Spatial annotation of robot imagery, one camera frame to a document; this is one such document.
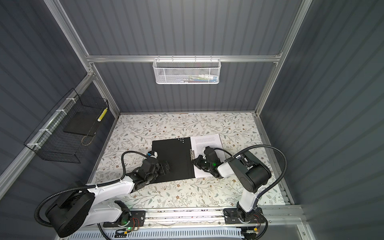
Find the printed paper sheet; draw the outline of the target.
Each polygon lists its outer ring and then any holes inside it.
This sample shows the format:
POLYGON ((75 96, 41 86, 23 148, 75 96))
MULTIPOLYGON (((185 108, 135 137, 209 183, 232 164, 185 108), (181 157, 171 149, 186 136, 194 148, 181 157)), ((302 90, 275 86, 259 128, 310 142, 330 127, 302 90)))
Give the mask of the printed paper sheet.
MULTIPOLYGON (((192 160, 196 159, 199 155, 204 156, 204 150, 206 147, 223 149, 223 145, 222 145, 219 134, 190 137, 190 139, 191 139, 191 147, 193 152, 192 160)), ((194 167, 195 178, 206 178, 206 177, 212 176, 210 173, 206 173, 203 170, 199 170, 194 165, 193 167, 194 167)))

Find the black white file folder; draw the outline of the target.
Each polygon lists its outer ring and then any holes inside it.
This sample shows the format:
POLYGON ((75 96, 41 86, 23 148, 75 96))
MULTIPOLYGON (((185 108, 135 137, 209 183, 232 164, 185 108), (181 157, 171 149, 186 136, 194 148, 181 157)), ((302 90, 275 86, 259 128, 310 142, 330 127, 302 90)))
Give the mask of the black white file folder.
POLYGON ((157 152, 160 162, 168 161, 171 165, 170 176, 158 177, 155 183, 195 179, 190 137, 153 141, 152 150, 157 152))

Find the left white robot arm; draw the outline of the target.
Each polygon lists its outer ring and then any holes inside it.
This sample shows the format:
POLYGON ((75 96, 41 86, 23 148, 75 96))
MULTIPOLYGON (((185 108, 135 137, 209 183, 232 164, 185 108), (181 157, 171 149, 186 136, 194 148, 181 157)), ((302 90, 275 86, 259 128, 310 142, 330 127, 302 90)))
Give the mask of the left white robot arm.
POLYGON ((170 172, 167 161, 149 156, 135 172, 124 174, 117 179, 99 185, 85 185, 61 191, 52 197, 55 201, 47 208, 44 221, 40 216, 44 200, 35 211, 37 222, 52 227, 61 238, 68 237, 84 226, 114 223, 118 227, 132 229, 138 226, 130 209, 120 200, 111 204, 101 203, 119 195, 136 192, 153 183, 157 178, 170 172))

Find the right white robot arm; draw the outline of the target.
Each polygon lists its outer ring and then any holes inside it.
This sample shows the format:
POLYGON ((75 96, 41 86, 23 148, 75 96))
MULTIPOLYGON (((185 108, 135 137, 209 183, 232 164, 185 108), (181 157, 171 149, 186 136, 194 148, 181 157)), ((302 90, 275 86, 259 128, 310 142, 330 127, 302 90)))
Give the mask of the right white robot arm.
POLYGON ((217 179, 235 175, 243 187, 241 199, 238 201, 236 210, 224 210, 227 218, 237 216, 241 223, 249 223, 257 215, 256 209, 259 193, 265 186, 272 173, 269 168, 261 162, 249 150, 242 151, 236 156, 222 162, 216 151, 218 148, 206 147, 203 155, 192 160, 197 169, 211 174, 217 179))

